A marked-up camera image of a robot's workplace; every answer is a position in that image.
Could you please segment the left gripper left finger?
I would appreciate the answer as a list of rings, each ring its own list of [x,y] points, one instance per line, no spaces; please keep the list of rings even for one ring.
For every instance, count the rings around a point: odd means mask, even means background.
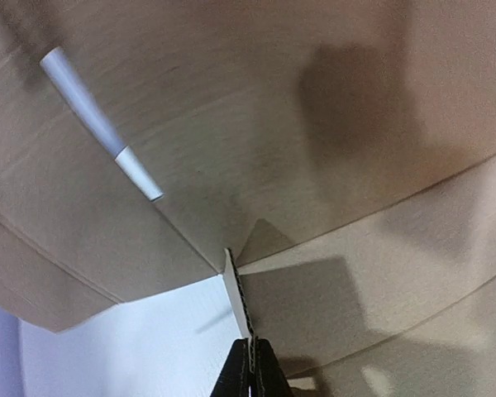
[[[212,390],[212,397],[250,396],[249,343],[236,339]]]

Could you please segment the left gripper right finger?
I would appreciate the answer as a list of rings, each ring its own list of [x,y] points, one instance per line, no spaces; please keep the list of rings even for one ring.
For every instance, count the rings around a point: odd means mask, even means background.
[[[267,339],[254,344],[254,396],[293,397],[293,392]]]

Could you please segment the brown cardboard box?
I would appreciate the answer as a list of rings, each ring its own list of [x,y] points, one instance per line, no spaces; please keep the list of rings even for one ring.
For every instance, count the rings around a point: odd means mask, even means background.
[[[0,1],[25,396],[496,396],[496,1]]]

